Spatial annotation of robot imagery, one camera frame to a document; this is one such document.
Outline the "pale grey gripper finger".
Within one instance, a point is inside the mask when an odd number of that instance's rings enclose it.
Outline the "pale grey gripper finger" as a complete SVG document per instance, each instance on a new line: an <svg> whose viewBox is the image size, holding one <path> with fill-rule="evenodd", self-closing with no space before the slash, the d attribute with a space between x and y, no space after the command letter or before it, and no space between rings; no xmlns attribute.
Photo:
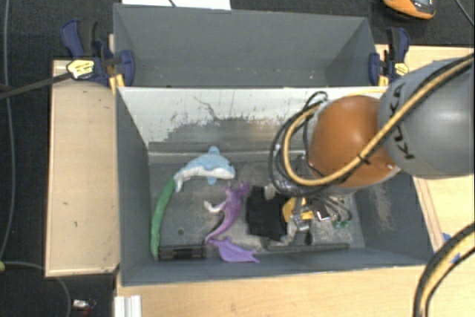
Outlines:
<svg viewBox="0 0 475 317"><path fill-rule="evenodd" d="M310 222L304 220L300 216L292 216L293 225L293 245L310 245L311 244L311 232Z"/></svg>

